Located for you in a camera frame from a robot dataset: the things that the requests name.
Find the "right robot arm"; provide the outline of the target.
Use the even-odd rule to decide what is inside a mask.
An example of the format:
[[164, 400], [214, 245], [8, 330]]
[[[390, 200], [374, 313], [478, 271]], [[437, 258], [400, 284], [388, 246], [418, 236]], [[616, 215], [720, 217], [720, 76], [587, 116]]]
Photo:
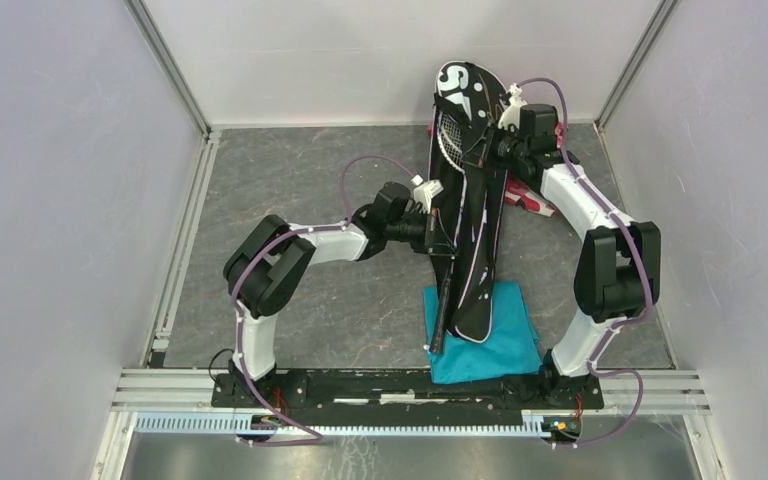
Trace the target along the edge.
[[491, 134], [490, 159], [547, 200], [582, 246], [573, 281], [575, 316], [550, 351], [554, 371], [537, 382], [540, 400], [562, 408], [578, 393], [611, 338], [657, 302], [661, 231], [622, 212], [561, 145], [555, 107], [511, 103]]

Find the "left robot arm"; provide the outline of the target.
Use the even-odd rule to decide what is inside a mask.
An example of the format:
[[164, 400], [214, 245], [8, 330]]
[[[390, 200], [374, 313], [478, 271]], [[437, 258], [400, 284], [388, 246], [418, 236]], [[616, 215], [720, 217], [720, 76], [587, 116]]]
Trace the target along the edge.
[[300, 225], [269, 215], [228, 259], [223, 277], [236, 316], [230, 370], [238, 378], [235, 392], [248, 406], [262, 407], [273, 397], [277, 315], [309, 267], [365, 261], [391, 242], [421, 255], [455, 255], [433, 205], [441, 182], [420, 177], [412, 182], [411, 187], [386, 183], [372, 202], [333, 224]]

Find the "pink camouflage bag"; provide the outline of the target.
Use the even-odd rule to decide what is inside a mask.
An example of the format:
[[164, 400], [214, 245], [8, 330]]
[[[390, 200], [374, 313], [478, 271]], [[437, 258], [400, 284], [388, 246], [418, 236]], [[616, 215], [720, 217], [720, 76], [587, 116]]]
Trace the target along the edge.
[[[427, 132], [433, 139], [432, 144], [438, 148], [433, 136], [433, 124], [434, 123], [428, 126]], [[507, 180], [504, 192], [504, 202], [506, 204], [519, 206], [526, 211], [545, 217], [551, 217], [557, 212], [556, 208], [535, 190], [532, 190], [523, 181], [513, 177]]]

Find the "teal folded cloth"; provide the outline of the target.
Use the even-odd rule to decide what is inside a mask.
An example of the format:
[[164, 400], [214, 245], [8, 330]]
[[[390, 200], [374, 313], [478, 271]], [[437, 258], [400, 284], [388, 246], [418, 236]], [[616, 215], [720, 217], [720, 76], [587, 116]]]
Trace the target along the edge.
[[427, 355], [433, 383], [452, 385], [538, 373], [542, 366], [539, 338], [520, 286], [496, 283], [492, 307], [493, 326], [485, 342], [473, 343], [447, 333], [443, 352]]

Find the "badminton racket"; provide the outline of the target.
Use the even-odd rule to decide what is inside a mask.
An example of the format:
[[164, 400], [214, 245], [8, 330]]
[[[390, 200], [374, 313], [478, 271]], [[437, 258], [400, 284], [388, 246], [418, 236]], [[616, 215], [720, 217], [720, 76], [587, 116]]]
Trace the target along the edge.
[[440, 355], [444, 352], [445, 335], [451, 310], [451, 298], [455, 290], [453, 287], [454, 277], [455, 258], [452, 258], [442, 282], [438, 285], [438, 309], [429, 345], [429, 352], [435, 355]]
[[450, 115], [437, 112], [432, 131], [444, 160], [455, 171], [463, 174], [460, 125]]

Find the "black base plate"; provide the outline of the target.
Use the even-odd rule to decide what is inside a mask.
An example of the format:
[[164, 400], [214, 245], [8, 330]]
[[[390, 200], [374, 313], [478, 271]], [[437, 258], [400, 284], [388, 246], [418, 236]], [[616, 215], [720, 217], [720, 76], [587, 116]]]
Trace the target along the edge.
[[427, 369], [291, 368], [253, 388], [234, 371], [212, 379], [212, 407], [254, 408], [266, 399], [310, 428], [515, 426], [525, 410], [561, 415], [605, 405], [592, 375], [538, 372], [443, 385]]

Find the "black racket cover bag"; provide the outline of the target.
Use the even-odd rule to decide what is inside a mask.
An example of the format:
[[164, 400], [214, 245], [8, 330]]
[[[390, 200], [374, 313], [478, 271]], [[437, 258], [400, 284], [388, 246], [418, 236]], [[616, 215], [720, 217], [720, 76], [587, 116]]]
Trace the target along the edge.
[[[505, 95], [498, 76], [473, 62], [448, 61], [435, 76], [432, 123], [443, 112], [460, 125], [464, 169], [461, 174], [445, 163], [430, 137], [428, 174], [444, 187], [432, 205], [458, 248], [447, 331], [473, 343], [485, 342], [493, 326], [492, 290], [507, 179], [505, 171], [482, 169], [477, 163], [485, 133], [497, 129]], [[432, 257], [437, 285], [451, 259]]]

